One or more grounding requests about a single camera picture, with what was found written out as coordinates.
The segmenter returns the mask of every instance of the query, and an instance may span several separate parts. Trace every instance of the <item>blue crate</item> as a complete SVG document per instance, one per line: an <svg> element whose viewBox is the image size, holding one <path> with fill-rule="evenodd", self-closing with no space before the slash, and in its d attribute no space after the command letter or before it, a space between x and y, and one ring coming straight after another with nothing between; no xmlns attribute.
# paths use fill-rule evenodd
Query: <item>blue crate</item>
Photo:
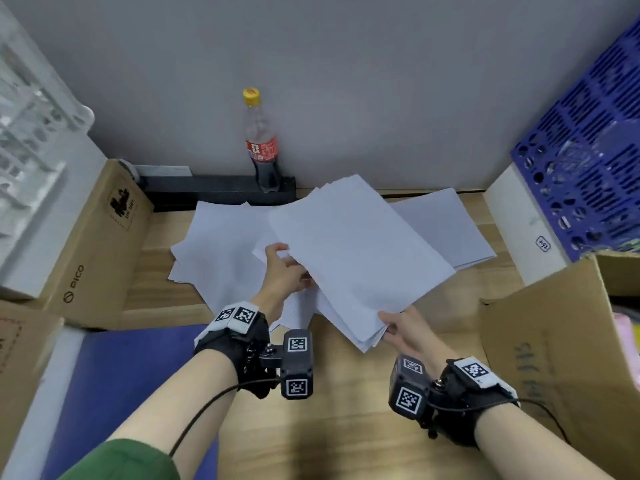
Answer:
<svg viewBox="0 0 640 480"><path fill-rule="evenodd" d="M511 156L572 261L640 251L640 19Z"/></svg>

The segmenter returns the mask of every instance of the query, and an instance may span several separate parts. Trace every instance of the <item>brown cardboard box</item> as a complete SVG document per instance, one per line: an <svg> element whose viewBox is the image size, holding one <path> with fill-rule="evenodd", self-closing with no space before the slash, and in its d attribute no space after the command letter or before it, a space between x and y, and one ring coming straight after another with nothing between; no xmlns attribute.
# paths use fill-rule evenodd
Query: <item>brown cardboard box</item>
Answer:
<svg viewBox="0 0 640 480"><path fill-rule="evenodd" d="M117 328L152 213L127 170L108 161L41 297L29 306L77 326Z"/></svg>
<svg viewBox="0 0 640 480"><path fill-rule="evenodd" d="M640 297L640 255L604 251L484 307L489 364L520 397L542 401L574 448L618 480L640 478L640 392L610 298ZM523 409L553 431L544 411Z"/></svg>
<svg viewBox="0 0 640 480"><path fill-rule="evenodd" d="M9 459L62 318L0 301L0 472Z"/></svg>

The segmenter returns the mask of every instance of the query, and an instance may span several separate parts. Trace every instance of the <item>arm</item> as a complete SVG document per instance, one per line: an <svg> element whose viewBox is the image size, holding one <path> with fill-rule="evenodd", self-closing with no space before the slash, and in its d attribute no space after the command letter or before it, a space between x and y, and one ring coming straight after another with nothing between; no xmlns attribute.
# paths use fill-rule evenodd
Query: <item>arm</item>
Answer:
<svg viewBox="0 0 640 480"><path fill-rule="evenodd" d="M260 292L251 302L265 314L269 324L282 313L284 300L312 284L306 270L292 258L281 259L277 251L285 244L267 247L268 266ZM237 384L236 370L228 357L203 350L160 386L108 438L128 438L169 453L201 407L220 391ZM173 456L181 480L195 475L236 395L229 392L213 403L198 419Z"/></svg>
<svg viewBox="0 0 640 480"><path fill-rule="evenodd" d="M416 307L379 316L390 325L385 341L403 354L420 358L431 377L440 377L446 359L460 357L436 336ZM474 435L478 448L505 480L612 478L514 404L485 411Z"/></svg>

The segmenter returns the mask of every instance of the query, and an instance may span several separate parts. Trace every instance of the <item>hand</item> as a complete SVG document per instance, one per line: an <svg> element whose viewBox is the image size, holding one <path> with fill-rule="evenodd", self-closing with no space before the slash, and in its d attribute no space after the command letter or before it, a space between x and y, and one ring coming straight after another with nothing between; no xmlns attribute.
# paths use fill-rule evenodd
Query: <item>hand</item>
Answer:
<svg viewBox="0 0 640 480"><path fill-rule="evenodd" d="M314 281L304 266L292 257L281 258L278 251L286 251L289 246L276 242L264 250L267 255L267 273L264 275L262 288L253 297L252 303L260 307L267 316L269 324L282 315L282 307L292 293L313 286Z"/></svg>
<svg viewBox="0 0 640 480"><path fill-rule="evenodd" d="M440 377L448 358L459 358L449 346L439 339L415 306L402 313L378 312L382 322L389 325L384 341L393 345L401 354L420 359L431 377Z"/></svg>

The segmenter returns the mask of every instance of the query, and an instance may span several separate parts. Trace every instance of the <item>wrist-mounted camera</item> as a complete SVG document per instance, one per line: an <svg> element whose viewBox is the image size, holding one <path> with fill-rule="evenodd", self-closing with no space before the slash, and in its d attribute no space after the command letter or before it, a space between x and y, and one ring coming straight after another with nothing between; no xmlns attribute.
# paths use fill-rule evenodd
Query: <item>wrist-mounted camera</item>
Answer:
<svg viewBox="0 0 640 480"><path fill-rule="evenodd" d="M286 399L306 399L314 391L313 341L308 330L289 330L283 345L273 345L258 306L242 301L225 306L194 340L194 354L217 350L236 368L240 388L258 398L280 384ZM262 381L242 385L251 381Z"/></svg>
<svg viewBox="0 0 640 480"><path fill-rule="evenodd" d="M498 404L517 405L516 390L475 357L448 359L439 378L409 355L396 359L389 384L389 406L418 421L431 439L443 434L462 446L477 446L474 437L480 415Z"/></svg>

